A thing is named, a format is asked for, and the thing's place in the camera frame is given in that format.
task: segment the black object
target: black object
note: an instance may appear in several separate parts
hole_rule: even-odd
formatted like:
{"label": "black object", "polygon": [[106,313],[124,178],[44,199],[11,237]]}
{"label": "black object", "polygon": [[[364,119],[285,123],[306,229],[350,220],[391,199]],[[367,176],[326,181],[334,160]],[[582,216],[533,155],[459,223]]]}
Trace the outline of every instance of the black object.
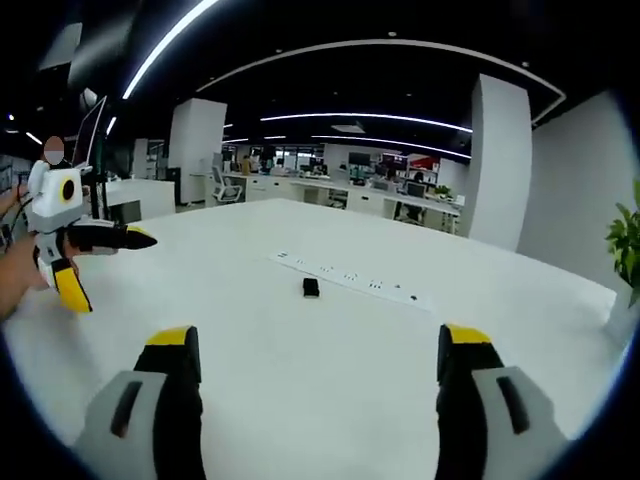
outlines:
{"label": "black object", "polygon": [[368,167],[371,165],[371,155],[368,153],[349,152],[349,164]]}
{"label": "black object", "polygon": [[436,480],[482,478],[488,427],[471,372],[503,366],[490,343],[454,343],[449,328],[440,327],[436,367],[440,455]]}
{"label": "black object", "polygon": [[176,205],[182,205],[180,193],[180,169],[167,168],[167,180],[173,182]]}
{"label": "black object", "polygon": [[320,289],[318,288],[318,280],[315,278],[305,278],[302,281],[302,290],[305,297],[319,297]]}
{"label": "black object", "polygon": [[190,327],[181,345],[146,345],[134,370],[167,375],[153,427],[158,480],[206,480],[200,449],[203,406],[197,329]]}

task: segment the white wall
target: white wall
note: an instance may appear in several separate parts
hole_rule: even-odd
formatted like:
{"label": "white wall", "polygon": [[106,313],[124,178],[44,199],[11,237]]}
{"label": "white wall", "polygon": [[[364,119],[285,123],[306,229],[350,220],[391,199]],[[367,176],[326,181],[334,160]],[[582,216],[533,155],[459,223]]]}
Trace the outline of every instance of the white wall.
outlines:
{"label": "white wall", "polygon": [[136,138],[133,144],[133,166],[131,173],[136,178],[147,178],[147,152],[149,140],[146,138]]}
{"label": "white wall", "polygon": [[169,166],[180,167],[182,203],[204,200],[204,182],[192,173],[211,166],[214,153],[222,151],[227,105],[192,98],[173,111]]}
{"label": "white wall", "polygon": [[533,171],[518,252],[618,290],[604,240],[621,202],[634,206],[638,158],[602,93],[533,133]]}
{"label": "white wall", "polygon": [[472,103],[471,164],[459,231],[515,252],[531,183],[529,96],[523,88],[480,75]]}
{"label": "white wall", "polygon": [[465,195],[468,174],[468,165],[441,158],[438,185],[446,185],[451,188],[454,196]]}
{"label": "white wall", "polygon": [[399,154],[400,151],[392,150],[389,148],[375,148],[375,147],[361,147],[356,145],[335,145],[327,143],[324,146],[324,163],[327,165],[329,171],[334,168],[338,168],[340,164],[349,163],[349,153],[366,153],[369,155],[379,155],[381,153],[395,153]]}

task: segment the white pillar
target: white pillar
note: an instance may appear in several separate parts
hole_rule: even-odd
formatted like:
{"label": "white pillar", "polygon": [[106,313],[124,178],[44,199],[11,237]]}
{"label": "white pillar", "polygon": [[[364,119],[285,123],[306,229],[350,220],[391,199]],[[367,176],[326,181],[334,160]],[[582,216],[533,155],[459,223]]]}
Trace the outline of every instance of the white pillar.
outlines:
{"label": "white pillar", "polygon": [[204,200],[202,177],[192,173],[211,170],[214,153],[222,152],[227,105],[192,98],[173,111],[169,167],[180,167],[181,202]]}
{"label": "white pillar", "polygon": [[531,181],[531,110],[527,91],[480,75],[473,91],[472,125],[460,233],[515,251]]}
{"label": "white pillar", "polygon": [[136,178],[147,178],[147,151],[149,149],[149,140],[146,138],[136,138],[133,145],[133,165],[131,173]]}

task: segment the ceiling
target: ceiling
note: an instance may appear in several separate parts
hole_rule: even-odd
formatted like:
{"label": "ceiling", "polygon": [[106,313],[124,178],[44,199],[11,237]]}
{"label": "ceiling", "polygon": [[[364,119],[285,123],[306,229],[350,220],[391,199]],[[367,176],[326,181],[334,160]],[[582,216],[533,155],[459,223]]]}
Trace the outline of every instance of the ceiling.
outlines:
{"label": "ceiling", "polygon": [[[82,115],[77,92],[66,87],[69,66],[39,74],[34,66],[65,24],[89,18],[86,23],[100,33],[102,19],[115,18],[120,11],[131,14],[127,41],[89,80],[94,90],[114,99],[109,115],[118,122],[109,141],[119,143],[136,137],[169,138],[173,108],[194,96],[226,103],[227,123],[234,125],[226,129],[227,139],[250,138],[255,143],[275,135],[286,135],[292,143],[310,142],[311,135],[345,135],[331,126],[353,121],[260,121],[300,113],[365,112],[470,126],[471,92],[479,73],[526,88],[533,118],[561,98],[558,90],[564,92],[566,100],[538,122],[544,123],[615,83],[620,50],[612,47],[625,35],[615,10],[581,6],[577,21],[576,9],[564,2],[220,0],[169,45],[131,98],[121,101],[148,53],[198,2],[118,0],[106,13],[96,3],[91,8],[86,2],[38,3],[49,16],[37,18],[30,14],[35,2],[20,4],[4,44],[24,37],[25,31],[29,42],[20,42],[19,54],[3,52],[8,55],[5,64],[15,66],[0,96],[3,112],[16,116],[10,128],[40,138],[77,131]],[[608,19],[618,21],[618,27],[609,26]],[[339,42],[339,47],[304,51]],[[413,45],[400,44],[409,42]],[[427,48],[420,42],[440,46]],[[452,51],[456,48],[468,51]],[[303,52],[291,54],[297,50]],[[276,58],[220,79],[271,57]],[[469,136],[453,129],[397,120],[358,121],[366,132],[361,136],[469,153]],[[22,134],[3,133],[0,141],[3,150],[25,156],[37,156],[41,148]]]}

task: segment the white table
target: white table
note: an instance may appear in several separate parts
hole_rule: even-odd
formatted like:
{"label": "white table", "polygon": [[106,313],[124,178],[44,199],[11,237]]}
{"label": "white table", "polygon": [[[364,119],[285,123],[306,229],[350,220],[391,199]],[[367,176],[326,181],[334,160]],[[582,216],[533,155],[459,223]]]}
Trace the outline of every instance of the white table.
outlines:
{"label": "white table", "polygon": [[[76,318],[54,292],[32,292],[5,323],[20,377],[66,443],[92,396],[177,325],[199,329],[203,458],[225,480],[433,478],[443,322],[489,334],[569,436],[616,362],[602,333],[612,291],[489,245],[284,200],[141,225],[158,245],[78,259],[94,313]],[[321,298],[304,299],[304,275],[267,259],[281,249],[413,285],[435,313],[324,281]]]}
{"label": "white table", "polygon": [[110,207],[140,202],[142,220],[176,213],[173,182],[130,179],[108,182],[106,187],[107,204]]}

